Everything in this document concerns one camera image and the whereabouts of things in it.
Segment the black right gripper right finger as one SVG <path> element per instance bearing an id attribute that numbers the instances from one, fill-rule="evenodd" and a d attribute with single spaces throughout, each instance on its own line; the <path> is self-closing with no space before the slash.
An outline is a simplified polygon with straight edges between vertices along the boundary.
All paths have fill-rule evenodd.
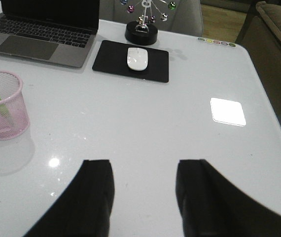
<path id="1" fill-rule="evenodd" d="M 176 198 L 186 237 L 281 237 L 281 216 L 204 159 L 179 161 Z"/>

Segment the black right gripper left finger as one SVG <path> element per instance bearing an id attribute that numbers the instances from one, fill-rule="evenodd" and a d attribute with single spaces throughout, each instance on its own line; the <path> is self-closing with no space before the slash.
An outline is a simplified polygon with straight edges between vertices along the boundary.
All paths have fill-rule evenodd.
<path id="1" fill-rule="evenodd" d="M 85 160 L 28 237 L 106 237 L 114 200 L 109 160 Z"/>

